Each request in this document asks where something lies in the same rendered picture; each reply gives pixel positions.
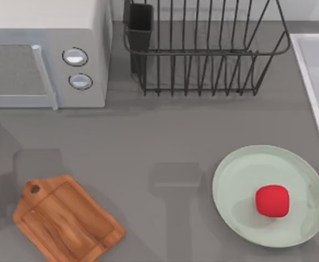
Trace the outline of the pale microwave oven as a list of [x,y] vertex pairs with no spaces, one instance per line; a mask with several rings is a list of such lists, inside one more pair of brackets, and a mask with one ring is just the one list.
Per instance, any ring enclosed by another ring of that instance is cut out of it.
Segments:
[[[42,47],[58,109],[105,105],[112,49],[110,0],[0,0],[0,108],[52,108],[31,46]],[[62,52],[78,47],[88,62],[72,67]],[[69,76],[93,85],[76,90]]]

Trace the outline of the small microwave knob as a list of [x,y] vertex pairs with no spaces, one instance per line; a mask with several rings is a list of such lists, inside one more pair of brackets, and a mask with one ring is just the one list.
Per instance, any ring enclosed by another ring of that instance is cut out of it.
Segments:
[[69,85],[76,90],[87,90],[92,87],[93,80],[87,74],[76,74],[69,76]]

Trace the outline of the pale green plate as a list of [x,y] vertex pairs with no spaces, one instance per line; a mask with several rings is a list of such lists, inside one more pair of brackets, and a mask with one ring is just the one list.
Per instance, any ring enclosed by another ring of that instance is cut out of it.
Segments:
[[[283,186],[290,195],[287,215],[271,218],[256,207],[263,186]],[[251,145],[228,154],[212,179],[212,197],[223,221],[240,237],[260,246],[288,248],[319,232],[319,175],[297,154],[270,145]]]

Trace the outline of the black cutlery holder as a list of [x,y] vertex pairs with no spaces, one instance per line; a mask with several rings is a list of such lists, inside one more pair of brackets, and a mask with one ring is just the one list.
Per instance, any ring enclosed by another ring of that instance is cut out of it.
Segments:
[[141,72],[153,31],[154,8],[151,4],[124,0],[123,23],[129,43],[131,73]]

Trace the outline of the large microwave knob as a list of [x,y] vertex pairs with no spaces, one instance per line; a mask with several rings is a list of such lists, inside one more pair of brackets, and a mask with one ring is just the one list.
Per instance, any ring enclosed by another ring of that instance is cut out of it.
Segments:
[[88,62],[88,55],[78,47],[72,47],[62,52],[63,61],[72,67],[81,67]]

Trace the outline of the wooden cutting board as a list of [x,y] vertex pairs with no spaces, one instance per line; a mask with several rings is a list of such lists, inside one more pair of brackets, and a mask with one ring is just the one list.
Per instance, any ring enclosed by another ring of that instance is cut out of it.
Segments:
[[97,262],[126,234],[69,175],[27,181],[13,220],[48,262]]

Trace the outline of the red rounded fruit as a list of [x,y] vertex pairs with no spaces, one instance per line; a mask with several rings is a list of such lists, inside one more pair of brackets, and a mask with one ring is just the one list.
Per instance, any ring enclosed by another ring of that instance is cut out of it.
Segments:
[[290,196],[288,190],[277,184],[266,185],[255,193],[257,212],[270,218],[282,218],[290,210]]

